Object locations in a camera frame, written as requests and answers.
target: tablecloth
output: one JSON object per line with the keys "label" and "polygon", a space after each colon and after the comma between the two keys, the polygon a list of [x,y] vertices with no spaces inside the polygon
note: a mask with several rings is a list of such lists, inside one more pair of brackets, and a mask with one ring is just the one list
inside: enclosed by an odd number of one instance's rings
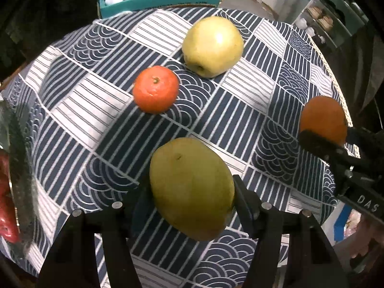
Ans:
{"label": "tablecloth", "polygon": [[[244,40],[240,61],[212,79],[188,71],[181,51],[188,29],[207,16],[229,19]],[[160,115],[141,112],[131,94],[137,75],[153,65],[180,80],[175,104]],[[297,141],[301,110],[320,94],[339,101],[350,122],[337,82],[306,33],[240,10],[150,9],[64,36],[3,92],[19,119],[37,192],[33,242],[16,262],[37,275],[74,209],[96,211],[121,200],[154,150],[177,137],[201,140],[263,201],[295,213],[309,209],[323,223],[337,204],[333,176]],[[101,287],[109,287],[100,235],[95,243]],[[283,236],[279,265],[288,243]],[[217,239],[196,242],[154,209],[131,253],[143,287],[235,287],[255,245],[236,214]],[[15,259],[3,239],[0,249]]]}

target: metal bolt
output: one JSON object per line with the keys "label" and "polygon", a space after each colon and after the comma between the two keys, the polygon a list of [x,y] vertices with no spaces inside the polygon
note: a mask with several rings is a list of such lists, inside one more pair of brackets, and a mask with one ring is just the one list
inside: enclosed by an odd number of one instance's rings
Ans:
{"label": "metal bolt", "polygon": [[306,210],[306,209],[304,209],[301,213],[304,216],[306,216],[307,218],[309,218],[312,215],[312,213],[309,210]]}
{"label": "metal bolt", "polygon": [[76,209],[76,210],[72,211],[73,216],[79,216],[81,213],[82,213],[82,211],[80,209]]}
{"label": "metal bolt", "polygon": [[122,207],[122,202],[121,201],[115,201],[113,204],[112,204],[112,208],[114,209],[119,209]]}
{"label": "metal bolt", "polygon": [[265,210],[270,210],[270,209],[272,209],[272,205],[269,202],[263,202],[262,208]]}
{"label": "metal bolt", "polygon": [[353,173],[352,173],[351,170],[345,170],[344,175],[345,175],[347,178],[349,178],[349,179],[350,179],[351,177],[353,177]]}

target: orange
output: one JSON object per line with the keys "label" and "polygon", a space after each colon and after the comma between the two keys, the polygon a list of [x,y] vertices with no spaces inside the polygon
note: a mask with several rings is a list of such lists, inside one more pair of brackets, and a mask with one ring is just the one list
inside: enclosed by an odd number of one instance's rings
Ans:
{"label": "orange", "polygon": [[135,80],[133,98],[139,108],[150,114],[167,111],[179,93],[179,79],[166,67],[143,70]]}
{"label": "orange", "polygon": [[344,110],[331,97],[316,96],[301,112],[300,132],[308,129],[340,146],[345,143],[347,127]]}

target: yellow apple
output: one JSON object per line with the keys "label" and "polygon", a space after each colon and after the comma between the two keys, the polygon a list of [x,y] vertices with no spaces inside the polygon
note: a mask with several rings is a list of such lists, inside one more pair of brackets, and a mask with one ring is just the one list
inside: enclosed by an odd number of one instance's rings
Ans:
{"label": "yellow apple", "polygon": [[187,68],[205,78],[232,68],[243,54],[243,48],[239,30],[231,21],[218,16],[195,23],[182,45]]}

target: floor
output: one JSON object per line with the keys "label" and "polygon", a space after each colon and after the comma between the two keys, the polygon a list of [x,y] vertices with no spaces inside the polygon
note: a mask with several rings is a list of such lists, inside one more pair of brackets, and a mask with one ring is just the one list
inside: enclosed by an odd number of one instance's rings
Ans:
{"label": "floor", "polygon": [[264,17],[266,19],[274,19],[272,13],[264,7],[261,3],[255,0],[224,0],[221,2],[220,7],[228,9],[240,9],[256,14],[257,16]]}

